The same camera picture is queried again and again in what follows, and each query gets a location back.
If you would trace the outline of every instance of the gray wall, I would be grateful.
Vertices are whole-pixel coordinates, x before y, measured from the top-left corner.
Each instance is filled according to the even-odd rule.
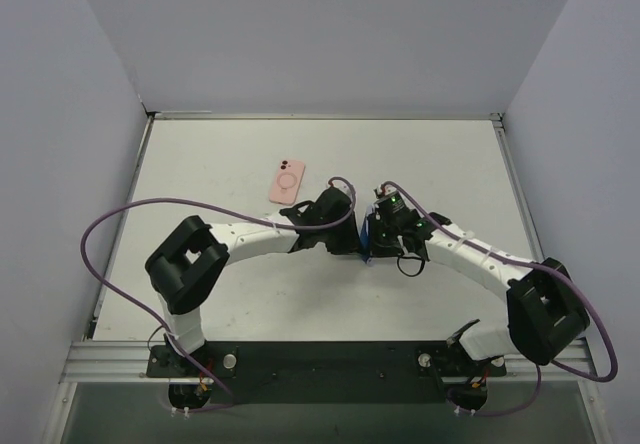
[[[80,235],[124,200],[145,116],[86,0],[0,0],[0,29],[0,435],[31,443],[97,291]]]
[[[566,0],[88,0],[148,109],[504,111]]]
[[[601,391],[619,442],[640,433],[639,9],[569,0],[506,115],[544,251],[566,262],[616,344],[620,376]]]

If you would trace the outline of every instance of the phone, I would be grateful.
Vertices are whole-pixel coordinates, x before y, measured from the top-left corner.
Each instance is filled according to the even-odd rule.
[[[292,159],[280,161],[276,178],[269,191],[269,200],[277,204],[291,205],[295,203],[304,168],[304,162],[301,161]]]

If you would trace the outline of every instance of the purple cable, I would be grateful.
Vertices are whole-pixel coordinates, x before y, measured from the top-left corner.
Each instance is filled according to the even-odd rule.
[[[356,190],[351,185],[351,183],[349,181],[347,181],[346,179],[344,179],[342,177],[332,177],[331,179],[329,179],[329,184],[333,185],[334,181],[340,181],[340,182],[344,183],[347,186],[347,188],[349,189],[349,192],[351,193],[351,196],[350,196],[351,197],[351,207],[349,208],[349,212],[347,212],[344,216],[342,216],[337,221],[330,222],[328,224],[322,224],[320,226],[293,226],[293,225],[277,224],[276,223],[275,227],[278,228],[278,229],[285,229],[285,230],[291,230],[291,231],[314,231],[314,230],[315,231],[319,231],[319,230],[322,230],[322,229],[329,229],[331,227],[335,227],[335,226],[337,226],[339,224],[342,224],[347,219],[349,219],[349,217],[355,211],[355,207],[356,207]],[[169,329],[169,324],[167,324],[167,322],[162,318],[162,316],[160,316],[156,311],[151,309],[149,306],[147,306],[143,302],[139,301],[138,299],[136,299],[132,295],[130,295],[130,294],[126,293],[125,291],[123,291],[122,289],[118,288],[117,286],[115,286],[114,284],[109,282],[106,278],[104,278],[102,275],[100,275],[100,273],[96,270],[96,268],[93,267],[93,264],[91,264],[91,261],[89,260],[89,257],[87,256],[87,239],[89,238],[89,235],[91,234],[91,232],[93,232],[93,230],[96,227],[98,227],[98,225],[100,223],[102,223],[103,221],[107,220],[111,216],[119,214],[119,213],[121,213],[123,211],[126,211],[128,209],[133,209],[134,207],[145,206],[145,205],[148,205],[148,204],[160,204],[160,203],[164,203],[164,204],[183,204],[183,205],[187,205],[187,206],[193,206],[193,207],[199,207],[199,208],[202,208],[202,209],[208,209],[210,211],[216,211],[216,212],[219,212],[221,214],[227,214],[227,215],[233,216],[233,217],[235,217],[237,219],[242,219],[244,221],[253,222],[254,224],[259,224],[259,225],[262,225],[262,226],[265,226],[265,227],[274,227],[274,223],[271,222],[271,221],[266,221],[264,219],[259,219],[257,217],[245,216],[244,214],[240,214],[239,212],[230,211],[228,209],[224,209],[222,207],[214,206],[212,204],[206,204],[206,203],[203,203],[203,202],[191,201],[189,199],[179,199],[179,198],[175,198],[175,197],[156,197],[156,198],[152,198],[152,199],[142,199],[140,201],[130,202],[129,204],[126,204],[124,206],[118,207],[116,209],[113,209],[113,210],[103,214],[102,216],[98,217],[95,221],[93,221],[91,224],[89,224],[87,229],[84,231],[84,234],[82,234],[82,239],[80,240],[80,254],[82,255],[82,262],[84,262],[85,267],[89,270],[89,272],[93,275],[93,277],[95,277],[98,281],[100,281],[107,288],[111,289],[113,292],[118,294],[120,297],[125,298],[127,301],[131,302],[132,304],[135,304],[136,306],[138,306],[143,311],[146,311],[149,315],[151,315],[151,317],[153,317],[156,321],[158,321],[158,323],[165,329],[165,331],[167,333],[167,336],[169,337],[169,339],[170,339],[171,343],[173,344],[173,346],[191,364],[193,364],[200,372],[202,372],[205,376],[213,379],[213,382],[220,389],[222,389],[228,396],[233,398],[233,393],[231,392],[231,390],[220,379],[218,379],[211,371],[209,371],[206,367],[201,365],[193,357],[191,357],[189,355],[189,353],[187,353],[187,351],[173,337],[173,335],[171,334],[171,329]],[[210,405],[210,406],[202,407],[200,409],[193,409],[193,410],[190,410],[189,412],[190,413],[206,412],[206,411],[213,411],[213,410],[217,410],[217,409],[226,409],[226,408],[229,408],[231,406],[233,406],[233,404],[213,404],[213,405]]]
[[[540,395],[540,389],[542,388],[542,371],[540,370],[540,366],[538,366],[537,364],[536,364],[536,373],[538,374],[538,379],[536,381],[536,387],[533,390],[533,394],[531,394],[531,397],[529,399],[527,399],[525,402],[523,402],[522,404],[518,404],[517,406],[511,407],[509,409],[505,409],[503,411],[471,412],[469,409],[465,409],[464,407],[460,407],[455,402],[453,402],[451,400],[451,394],[452,394],[452,391],[453,391],[454,388],[449,388],[449,390],[447,391],[447,400],[451,404],[456,406],[457,409],[460,409],[465,414],[470,414],[470,415],[472,415],[474,417],[504,417],[504,416],[509,416],[511,414],[515,414],[516,412],[524,411],[525,409],[527,409],[529,406],[531,406],[531,404],[533,404],[535,402],[535,400]]]
[[[416,202],[416,200],[413,197],[411,197],[411,195],[407,191],[405,191],[402,187],[400,187],[398,184],[396,184],[393,181],[387,181],[384,184],[382,184],[383,188],[386,187],[386,186],[395,187],[437,229],[442,231],[444,234],[449,236],[451,239],[460,240],[460,236],[456,236],[453,232],[451,232],[448,229],[445,229],[443,226],[441,226],[438,221],[436,221],[433,217],[431,217],[429,215],[429,213],[427,211],[425,211],[422,208],[422,206],[420,206],[420,204],[418,204],[418,202]],[[557,279],[557,280],[561,281],[563,284],[565,284],[578,297],[578,299],[580,300],[582,305],[585,307],[585,309],[591,315],[591,318],[593,319],[593,322],[595,323],[596,327],[598,328],[598,332],[600,332],[600,336],[602,337],[602,341],[604,342],[604,346],[607,349],[607,354],[609,355],[609,362],[611,363],[611,369],[609,370],[609,374],[607,374],[606,376],[597,376],[597,375],[594,375],[594,374],[590,374],[588,372],[580,371],[579,369],[574,369],[573,367],[567,366],[566,364],[558,362],[555,359],[553,361],[551,361],[551,363],[553,365],[559,367],[560,369],[563,369],[563,370],[565,370],[567,372],[570,372],[571,374],[575,374],[576,376],[580,376],[580,377],[582,377],[584,379],[588,379],[590,381],[594,381],[594,382],[610,382],[613,379],[615,379],[615,377],[618,375],[618,357],[616,356],[616,351],[613,348],[613,343],[611,342],[611,338],[609,337],[609,333],[607,332],[607,329],[605,328],[604,323],[602,322],[602,319],[600,318],[600,315],[597,313],[597,311],[595,310],[593,305],[589,302],[589,300],[582,293],[582,291],[580,291],[580,289],[578,289],[578,287],[571,281],[571,279],[569,279],[567,276],[565,276],[561,272],[558,272],[555,269],[551,269],[550,267],[543,266],[542,264],[539,264],[537,262],[522,262],[522,261],[517,261],[515,259],[509,259],[508,257],[504,257],[504,256],[501,256],[499,254],[496,254],[495,252],[492,252],[490,249],[485,249],[484,247],[482,247],[482,246],[480,246],[480,245],[478,245],[478,244],[476,244],[476,243],[474,243],[472,241],[464,241],[464,245],[465,246],[469,246],[472,249],[475,249],[476,251],[480,251],[483,254],[489,254],[491,257],[493,257],[494,259],[497,259],[498,261],[502,262],[503,264],[511,264],[511,265],[518,266],[518,267],[526,267],[528,269],[536,269],[538,271],[546,272],[550,276],[554,277],[555,279]]]

